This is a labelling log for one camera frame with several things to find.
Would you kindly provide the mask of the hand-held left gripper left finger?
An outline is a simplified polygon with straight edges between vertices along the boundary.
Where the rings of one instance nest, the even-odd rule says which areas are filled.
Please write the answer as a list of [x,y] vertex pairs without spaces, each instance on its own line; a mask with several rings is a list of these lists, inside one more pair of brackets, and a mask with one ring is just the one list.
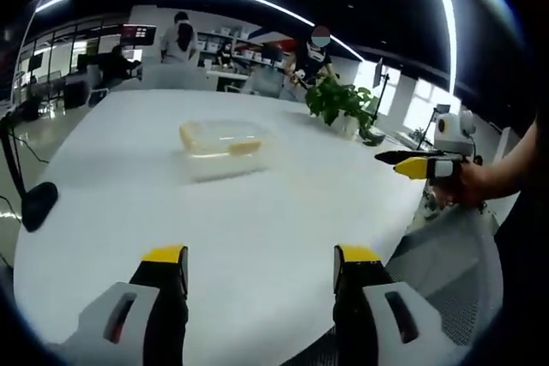
[[66,365],[182,365],[189,320],[188,248],[152,249],[128,282],[117,282],[49,348]]

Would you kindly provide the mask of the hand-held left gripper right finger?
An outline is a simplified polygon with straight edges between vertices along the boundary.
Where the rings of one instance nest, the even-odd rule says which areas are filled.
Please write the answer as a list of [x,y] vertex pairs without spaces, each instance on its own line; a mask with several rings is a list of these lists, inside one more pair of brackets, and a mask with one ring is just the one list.
[[333,288],[339,365],[458,365],[464,358],[439,312],[395,282],[373,250],[335,245]]

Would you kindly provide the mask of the person's right hand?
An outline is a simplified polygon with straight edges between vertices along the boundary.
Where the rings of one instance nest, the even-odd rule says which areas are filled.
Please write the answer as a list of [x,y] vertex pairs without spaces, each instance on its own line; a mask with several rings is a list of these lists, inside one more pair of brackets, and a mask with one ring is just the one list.
[[467,161],[460,163],[459,173],[443,178],[434,186],[434,193],[441,205],[462,204],[479,206],[489,192],[489,170]]

